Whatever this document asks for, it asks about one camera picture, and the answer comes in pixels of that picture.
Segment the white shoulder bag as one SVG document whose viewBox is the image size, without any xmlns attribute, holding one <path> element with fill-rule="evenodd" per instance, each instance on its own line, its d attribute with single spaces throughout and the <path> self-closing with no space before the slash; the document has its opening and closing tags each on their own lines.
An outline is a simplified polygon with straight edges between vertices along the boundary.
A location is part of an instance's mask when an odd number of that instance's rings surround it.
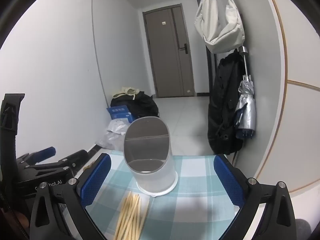
<svg viewBox="0 0 320 240">
<path fill-rule="evenodd" d="M 234 0 L 200 0 L 194 25 L 213 54 L 227 53 L 244 45 L 244 26 Z"/>
</svg>

